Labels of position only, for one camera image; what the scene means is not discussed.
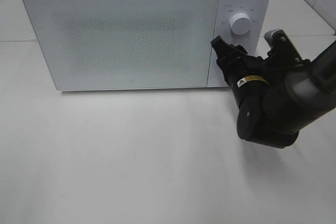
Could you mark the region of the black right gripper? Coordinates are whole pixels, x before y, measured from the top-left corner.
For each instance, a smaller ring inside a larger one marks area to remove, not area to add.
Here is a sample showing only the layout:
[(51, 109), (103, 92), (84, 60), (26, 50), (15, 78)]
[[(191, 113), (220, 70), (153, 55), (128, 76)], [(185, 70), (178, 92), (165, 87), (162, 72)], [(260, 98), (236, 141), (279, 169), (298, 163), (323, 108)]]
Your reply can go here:
[(226, 84), (233, 90), (269, 90), (261, 72), (262, 59), (248, 56), (241, 45), (226, 43), (221, 36), (211, 41), (217, 55), (216, 64)]

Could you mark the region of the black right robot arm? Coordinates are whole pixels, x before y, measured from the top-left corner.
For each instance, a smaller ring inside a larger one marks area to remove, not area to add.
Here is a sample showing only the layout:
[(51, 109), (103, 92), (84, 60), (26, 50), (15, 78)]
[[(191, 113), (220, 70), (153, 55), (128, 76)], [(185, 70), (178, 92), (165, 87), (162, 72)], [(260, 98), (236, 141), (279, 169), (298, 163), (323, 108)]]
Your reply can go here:
[(302, 128), (335, 108), (335, 44), (304, 60), (282, 30), (265, 34), (267, 58), (212, 40), (218, 67), (238, 106), (237, 134), (275, 148), (292, 145)]

